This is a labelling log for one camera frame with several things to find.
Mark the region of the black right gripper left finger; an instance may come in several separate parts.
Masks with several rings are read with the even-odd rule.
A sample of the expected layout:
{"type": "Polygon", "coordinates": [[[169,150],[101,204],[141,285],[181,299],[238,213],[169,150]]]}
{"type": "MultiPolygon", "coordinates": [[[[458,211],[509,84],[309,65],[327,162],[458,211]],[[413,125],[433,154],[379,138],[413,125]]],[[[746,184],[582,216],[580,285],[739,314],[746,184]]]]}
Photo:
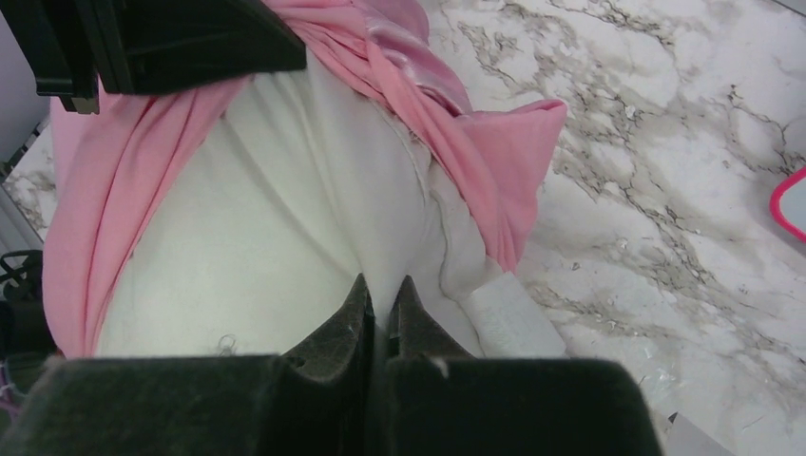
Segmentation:
{"type": "Polygon", "coordinates": [[[5,455],[359,455],[374,312],[358,276],[283,354],[76,359],[35,384],[5,455]]]}

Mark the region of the white pillow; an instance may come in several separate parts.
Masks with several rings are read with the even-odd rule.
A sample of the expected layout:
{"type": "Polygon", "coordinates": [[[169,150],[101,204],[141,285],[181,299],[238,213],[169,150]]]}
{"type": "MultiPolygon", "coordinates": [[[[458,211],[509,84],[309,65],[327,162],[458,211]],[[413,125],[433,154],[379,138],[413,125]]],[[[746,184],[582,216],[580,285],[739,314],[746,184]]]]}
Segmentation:
{"type": "Polygon", "coordinates": [[[566,355],[428,148],[314,60],[228,106],[126,262],[94,354],[286,352],[357,276],[381,328],[410,277],[470,354],[566,355]]]}

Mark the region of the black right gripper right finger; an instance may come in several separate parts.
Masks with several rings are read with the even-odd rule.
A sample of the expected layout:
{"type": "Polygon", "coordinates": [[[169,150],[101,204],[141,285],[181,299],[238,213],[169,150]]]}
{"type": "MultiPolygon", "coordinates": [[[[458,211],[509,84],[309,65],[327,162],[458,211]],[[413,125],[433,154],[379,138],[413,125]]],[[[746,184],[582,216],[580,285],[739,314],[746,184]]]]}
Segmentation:
{"type": "Polygon", "coordinates": [[[637,383],[589,358],[476,358],[406,277],[390,320],[390,455],[659,455],[637,383]]]}

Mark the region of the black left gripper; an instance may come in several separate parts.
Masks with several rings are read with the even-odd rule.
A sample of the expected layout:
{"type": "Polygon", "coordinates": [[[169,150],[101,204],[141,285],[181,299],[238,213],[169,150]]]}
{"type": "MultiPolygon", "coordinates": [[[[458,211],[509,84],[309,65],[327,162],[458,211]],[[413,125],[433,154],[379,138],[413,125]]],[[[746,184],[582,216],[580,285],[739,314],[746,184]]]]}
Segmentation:
{"type": "Polygon", "coordinates": [[[260,1],[1,0],[1,12],[36,93],[82,115],[99,112],[95,66],[106,92],[126,95],[307,66],[304,43],[260,1]]]}

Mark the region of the pink pillowcase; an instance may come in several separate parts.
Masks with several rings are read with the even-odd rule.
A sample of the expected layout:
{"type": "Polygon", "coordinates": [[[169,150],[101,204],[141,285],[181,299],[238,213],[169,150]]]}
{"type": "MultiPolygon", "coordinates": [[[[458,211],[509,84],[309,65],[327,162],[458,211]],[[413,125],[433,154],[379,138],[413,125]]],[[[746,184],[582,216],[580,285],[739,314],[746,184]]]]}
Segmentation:
{"type": "MultiPolygon", "coordinates": [[[[273,1],[338,80],[390,109],[457,186],[487,253],[515,268],[536,219],[566,106],[475,111],[428,47],[414,1],[273,1]]],[[[90,355],[135,243],[182,168],[245,86],[238,77],[163,96],[100,96],[101,112],[50,111],[57,206],[45,239],[44,309],[57,347],[90,355]]]]}

